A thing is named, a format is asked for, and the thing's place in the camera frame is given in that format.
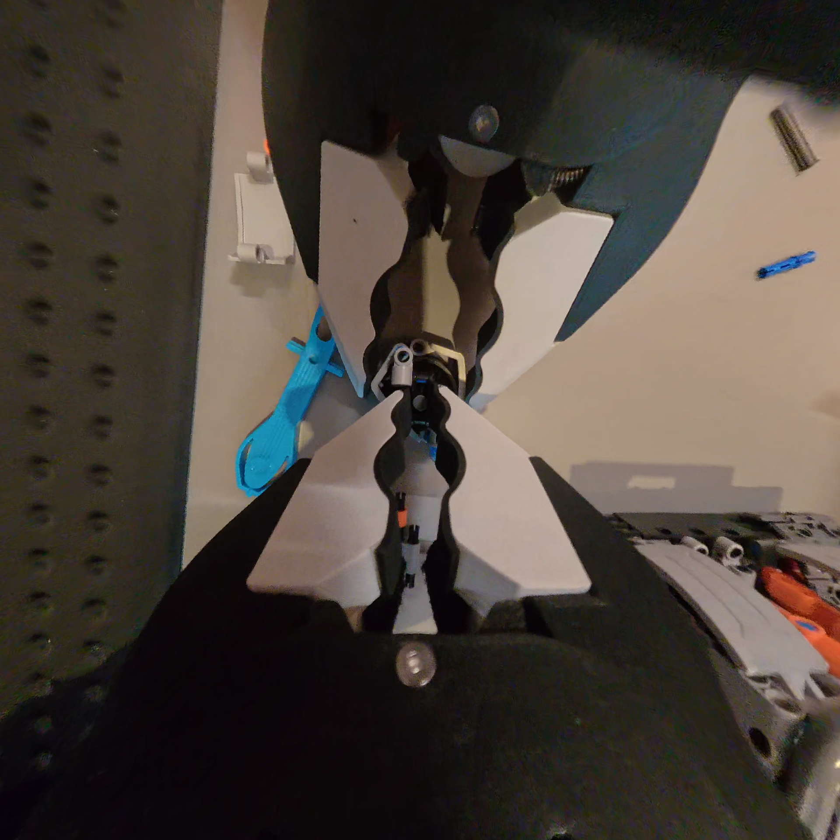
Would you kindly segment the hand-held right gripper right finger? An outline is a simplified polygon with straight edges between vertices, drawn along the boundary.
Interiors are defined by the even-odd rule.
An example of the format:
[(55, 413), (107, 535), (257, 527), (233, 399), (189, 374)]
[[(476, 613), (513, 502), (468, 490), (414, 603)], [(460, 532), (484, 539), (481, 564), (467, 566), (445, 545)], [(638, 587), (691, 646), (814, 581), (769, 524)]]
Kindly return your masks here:
[(454, 394), (430, 394), (427, 593), (434, 617), (487, 617), (501, 602), (582, 595), (589, 575), (528, 454)]

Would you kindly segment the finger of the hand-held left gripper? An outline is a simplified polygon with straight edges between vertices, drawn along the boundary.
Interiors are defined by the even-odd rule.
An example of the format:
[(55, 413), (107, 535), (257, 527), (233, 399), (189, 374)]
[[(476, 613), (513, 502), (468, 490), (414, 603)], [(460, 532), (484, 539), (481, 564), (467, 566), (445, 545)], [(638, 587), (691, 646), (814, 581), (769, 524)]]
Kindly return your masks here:
[(370, 156), (322, 142), (319, 300), (358, 397), (369, 379), (364, 354), (377, 336), (409, 337), (424, 327), (422, 246), (410, 248), (393, 283), (385, 281), (391, 326), (376, 327), (371, 315), (376, 285), (403, 259), (410, 235), (406, 207), (414, 193), (408, 163), (394, 147)]
[(540, 362), (611, 233), (613, 216), (539, 197), (518, 210), (494, 258), (498, 321), (476, 357), (468, 401), (491, 402)]

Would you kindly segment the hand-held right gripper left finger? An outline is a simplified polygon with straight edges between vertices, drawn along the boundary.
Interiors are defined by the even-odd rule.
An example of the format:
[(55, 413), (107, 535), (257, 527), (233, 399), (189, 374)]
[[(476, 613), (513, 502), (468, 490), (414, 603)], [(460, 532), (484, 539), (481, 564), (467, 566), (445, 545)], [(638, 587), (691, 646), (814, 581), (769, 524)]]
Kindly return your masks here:
[(344, 608), (394, 596), (403, 560), (392, 484), (411, 425), (410, 392), (394, 392), (316, 452), (248, 577), (252, 592)]

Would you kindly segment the grey toy wheel frame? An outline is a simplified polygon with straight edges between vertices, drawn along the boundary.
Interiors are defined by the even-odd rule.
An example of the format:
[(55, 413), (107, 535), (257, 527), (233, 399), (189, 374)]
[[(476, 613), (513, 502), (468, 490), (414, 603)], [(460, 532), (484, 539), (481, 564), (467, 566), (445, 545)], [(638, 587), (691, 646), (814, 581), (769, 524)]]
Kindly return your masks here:
[(393, 392), (410, 395), (412, 405), (411, 436), (426, 445), (429, 458), (438, 451), (436, 422), (430, 413), (435, 387), (447, 387), (463, 398), (466, 395), (467, 370), (462, 353), (444, 339), (431, 333), (396, 342), (381, 359), (371, 380), (371, 391), (378, 401)]

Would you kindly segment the blue toy wrench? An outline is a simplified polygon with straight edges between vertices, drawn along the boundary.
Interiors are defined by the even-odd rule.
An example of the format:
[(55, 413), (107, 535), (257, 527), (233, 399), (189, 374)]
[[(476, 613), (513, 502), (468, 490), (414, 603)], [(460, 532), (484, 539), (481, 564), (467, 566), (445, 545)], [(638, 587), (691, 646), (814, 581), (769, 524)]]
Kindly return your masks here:
[(326, 375), (344, 377), (337, 344), (323, 307), (319, 307), (305, 340), (289, 339), (296, 356), (287, 384), (270, 415), (239, 446), (235, 459), (237, 487), (247, 497), (261, 495), (298, 460), (300, 426)]

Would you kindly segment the small grey orange toy part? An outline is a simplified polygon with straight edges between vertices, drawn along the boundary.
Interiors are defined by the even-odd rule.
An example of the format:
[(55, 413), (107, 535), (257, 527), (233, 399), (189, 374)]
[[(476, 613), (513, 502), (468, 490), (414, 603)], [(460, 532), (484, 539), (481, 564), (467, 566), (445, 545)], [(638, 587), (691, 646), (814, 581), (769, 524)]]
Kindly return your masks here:
[(397, 491), (395, 498), (402, 541), (403, 587), (412, 590), (423, 566), (424, 545), (434, 539), (429, 536), (433, 524), (433, 500), (407, 494), (404, 490)]

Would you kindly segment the small black toy pin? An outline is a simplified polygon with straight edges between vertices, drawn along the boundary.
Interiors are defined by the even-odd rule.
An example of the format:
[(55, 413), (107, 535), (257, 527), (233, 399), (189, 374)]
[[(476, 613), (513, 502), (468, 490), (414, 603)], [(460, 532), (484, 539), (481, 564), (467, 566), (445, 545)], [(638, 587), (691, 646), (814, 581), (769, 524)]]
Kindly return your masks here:
[(780, 105), (770, 112), (770, 120), (795, 171), (804, 173), (813, 168), (818, 157), (793, 112)]

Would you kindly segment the small blue toy pin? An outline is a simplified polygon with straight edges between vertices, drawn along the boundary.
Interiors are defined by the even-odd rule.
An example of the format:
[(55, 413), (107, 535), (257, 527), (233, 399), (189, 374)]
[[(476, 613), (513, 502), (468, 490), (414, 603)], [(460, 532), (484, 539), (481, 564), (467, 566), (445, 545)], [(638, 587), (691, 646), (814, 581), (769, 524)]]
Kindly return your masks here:
[(810, 250), (799, 255), (793, 255), (785, 259), (774, 261), (767, 266), (758, 268), (755, 273), (756, 279), (765, 280), (792, 270), (798, 270), (799, 268), (808, 266), (815, 262), (816, 257), (816, 252), (814, 250)]

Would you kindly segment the grey orange tracked toy robot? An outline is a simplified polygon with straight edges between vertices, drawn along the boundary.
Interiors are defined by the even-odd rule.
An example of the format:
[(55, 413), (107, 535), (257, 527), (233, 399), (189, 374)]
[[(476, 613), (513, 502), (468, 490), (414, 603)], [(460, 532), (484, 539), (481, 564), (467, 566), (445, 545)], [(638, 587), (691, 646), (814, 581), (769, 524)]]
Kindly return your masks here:
[(807, 512), (623, 512), (705, 631), (738, 727), (812, 838), (838, 838), (838, 521)]

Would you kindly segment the black perforated mat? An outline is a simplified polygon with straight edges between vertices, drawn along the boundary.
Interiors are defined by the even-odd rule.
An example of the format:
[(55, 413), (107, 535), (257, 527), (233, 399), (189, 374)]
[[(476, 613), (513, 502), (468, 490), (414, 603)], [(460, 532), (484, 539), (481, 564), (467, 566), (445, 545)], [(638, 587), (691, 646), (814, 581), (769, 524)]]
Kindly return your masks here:
[(2, 717), (182, 559), (222, 2), (2, 2)]

